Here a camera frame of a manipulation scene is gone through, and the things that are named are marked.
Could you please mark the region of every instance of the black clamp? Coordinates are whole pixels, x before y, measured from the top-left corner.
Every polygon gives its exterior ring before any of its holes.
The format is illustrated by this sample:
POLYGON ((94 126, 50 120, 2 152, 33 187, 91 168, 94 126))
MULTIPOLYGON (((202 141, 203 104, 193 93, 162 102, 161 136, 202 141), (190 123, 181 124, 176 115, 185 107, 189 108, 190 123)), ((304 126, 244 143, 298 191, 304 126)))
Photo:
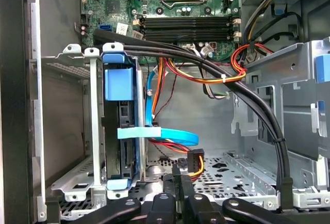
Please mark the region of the black clamp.
POLYGON ((273 142, 274 143, 280 143, 280 142, 285 142, 286 139, 285 138, 280 138, 280 139, 274 139, 273 142))
POLYGON ((249 50, 250 50, 250 53, 253 53, 254 52, 254 50, 256 49, 256 41, 250 41, 249 42, 249 50))

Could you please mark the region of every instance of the ventilation holes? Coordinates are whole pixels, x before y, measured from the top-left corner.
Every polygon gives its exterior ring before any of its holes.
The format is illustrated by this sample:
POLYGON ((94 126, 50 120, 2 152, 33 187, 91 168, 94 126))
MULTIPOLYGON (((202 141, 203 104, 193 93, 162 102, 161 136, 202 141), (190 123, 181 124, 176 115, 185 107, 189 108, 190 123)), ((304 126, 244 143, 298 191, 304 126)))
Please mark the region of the ventilation holes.
POLYGON ((89 78, 89 71, 83 67, 65 66, 61 63, 47 63, 47 65, 57 68, 62 71, 66 71, 83 78, 89 78))

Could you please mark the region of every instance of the blue tab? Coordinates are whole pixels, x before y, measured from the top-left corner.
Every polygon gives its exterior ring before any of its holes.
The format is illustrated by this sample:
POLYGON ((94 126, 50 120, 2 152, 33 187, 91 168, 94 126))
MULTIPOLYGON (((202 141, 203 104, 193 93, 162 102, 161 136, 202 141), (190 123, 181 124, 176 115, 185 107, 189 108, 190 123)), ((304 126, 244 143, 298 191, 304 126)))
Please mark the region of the blue tab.
POLYGON ((103 55, 103 63, 125 63, 124 54, 105 54, 103 55))
MULTIPOLYGON (((152 71, 149 75, 148 81, 146 83, 146 89, 151 90, 151 82, 153 77, 155 76, 155 72, 152 71)), ((152 126, 153 118, 152 118, 152 105, 153 105, 153 99, 152 96, 146 96, 146 105, 145 105, 145 125, 146 126, 152 126)))
POLYGON ((107 101, 134 99, 133 68, 105 70, 105 99, 107 101))
POLYGON ((107 182, 108 190, 123 190, 128 186, 128 179, 112 179, 107 182))
POLYGON ((185 146, 197 146, 199 142, 199 137, 197 134, 190 133, 183 130, 173 130, 173 129, 161 129, 161 138, 163 140, 170 139, 175 143, 179 143, 185 146))
POLYGON ((330 54, 316 57, 317 83, 330 81, 330 54))
POLYGON ((160 127, 128 127, 117 129, 118 139, 160 137, 160 127))

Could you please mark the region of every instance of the metal screw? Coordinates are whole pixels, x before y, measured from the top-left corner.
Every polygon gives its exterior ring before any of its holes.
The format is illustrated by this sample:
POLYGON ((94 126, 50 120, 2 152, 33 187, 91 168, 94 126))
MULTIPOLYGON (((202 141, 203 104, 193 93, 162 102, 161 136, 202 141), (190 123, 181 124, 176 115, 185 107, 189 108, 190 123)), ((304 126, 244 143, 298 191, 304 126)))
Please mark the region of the metal screw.
POLYGON ((197 194, 197 195, 194 196, 194 198, 195 198, 196 200, 202 200, 203 197, 202 197, 202 195, 198 195, 198 194, 197 194))
POLYGON ((129 199, 129 200, 126 201, 125 204, 126 204, 126 205, 134 205, 135 203, 133 202, 132 199, 129 199))
POLYGON ((167 195, 161 195, 159 198, 160 199, 168 199, 169 197, 167 195))
POLYGON ((234 206, 234 207, 236 207, 236 206, 239 205, 239 204, 238 204, 238 201, 235 201, 235 200, 229 200, 229 204, 230 204, 231 206, 234 206))

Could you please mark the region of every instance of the black connector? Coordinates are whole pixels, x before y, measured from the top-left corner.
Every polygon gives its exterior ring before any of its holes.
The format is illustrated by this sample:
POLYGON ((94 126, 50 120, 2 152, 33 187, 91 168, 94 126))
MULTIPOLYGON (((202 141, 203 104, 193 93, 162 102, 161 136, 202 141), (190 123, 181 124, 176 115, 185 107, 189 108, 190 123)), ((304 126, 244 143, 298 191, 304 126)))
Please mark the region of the black connector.
POLYGON ((188 151, 188 155, 187 155, 188 172, 198 172, 199 171, 200 156, 204 159, 204 150, 201 148, 188 151))

